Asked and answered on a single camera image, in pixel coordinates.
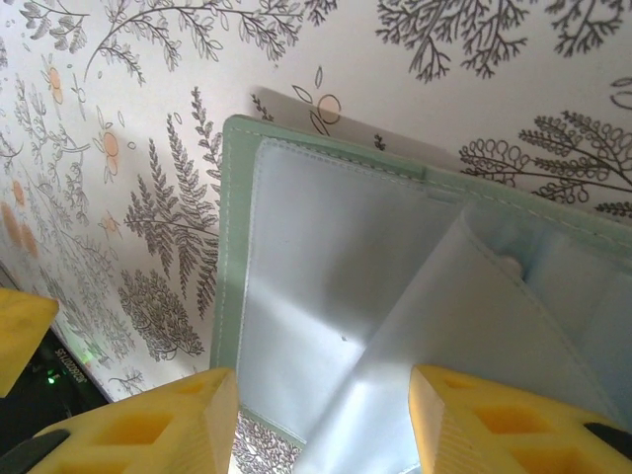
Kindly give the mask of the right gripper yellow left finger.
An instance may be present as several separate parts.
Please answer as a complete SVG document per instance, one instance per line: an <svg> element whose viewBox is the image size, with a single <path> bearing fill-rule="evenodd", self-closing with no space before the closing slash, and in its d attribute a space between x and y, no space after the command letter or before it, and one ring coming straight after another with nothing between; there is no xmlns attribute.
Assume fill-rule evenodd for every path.
<svg viewBox="0 0 632 474"><path fill-rule="evenodd" d="M69 437L29 474L228 474L235 372L210 369L48 426Z"/></svg>

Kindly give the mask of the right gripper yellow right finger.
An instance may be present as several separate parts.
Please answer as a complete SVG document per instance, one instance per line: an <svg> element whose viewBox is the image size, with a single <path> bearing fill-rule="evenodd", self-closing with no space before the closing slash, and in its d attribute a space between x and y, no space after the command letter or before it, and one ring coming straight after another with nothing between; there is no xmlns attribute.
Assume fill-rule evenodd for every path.
<svg viewBox="0 0 632 474"><path fill-rule="evenodd" d="M422 474L632 474L632 434L603 416L434 365L411 371Z"/></svg>

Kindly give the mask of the green card holder clear sleeves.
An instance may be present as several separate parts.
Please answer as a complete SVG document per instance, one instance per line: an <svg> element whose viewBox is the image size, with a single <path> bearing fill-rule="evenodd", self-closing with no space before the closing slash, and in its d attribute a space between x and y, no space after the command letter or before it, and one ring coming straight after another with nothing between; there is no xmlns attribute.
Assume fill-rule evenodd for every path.
<svg viewBox="0 0 632 474"><path fill-rule="evenodd" d="M213 361L292 474L422 474L419 364L632 434L632 228L272 123L223 128Z"/></svg>

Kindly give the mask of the floral patterned table cover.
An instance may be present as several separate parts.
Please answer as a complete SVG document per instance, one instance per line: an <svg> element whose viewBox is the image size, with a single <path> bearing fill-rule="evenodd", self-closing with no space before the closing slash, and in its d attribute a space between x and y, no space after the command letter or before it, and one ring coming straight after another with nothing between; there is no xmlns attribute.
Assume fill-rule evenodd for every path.
<svg viewBox="0 0 632 474"><path fill-rule="evenodd" d="M112 401L221 367L235 116L632 228L632 0L0 0L0 274ZM228 474L299 451L240 400Z"/></svg>

